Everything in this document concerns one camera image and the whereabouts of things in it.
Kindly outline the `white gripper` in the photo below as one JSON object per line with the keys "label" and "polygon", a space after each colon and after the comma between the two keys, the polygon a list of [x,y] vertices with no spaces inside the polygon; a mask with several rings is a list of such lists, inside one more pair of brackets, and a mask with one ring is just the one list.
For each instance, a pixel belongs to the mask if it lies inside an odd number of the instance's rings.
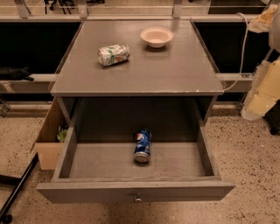
{"label": "white gripper", "polygon": [[[280,5],[272,4],[248,23],[255,33],[269,32],[269,47],[280,53]],[[257,67],[242,109],[241,117],[256,120],[264,117],[280,100],[280,59],[263,60]]]}

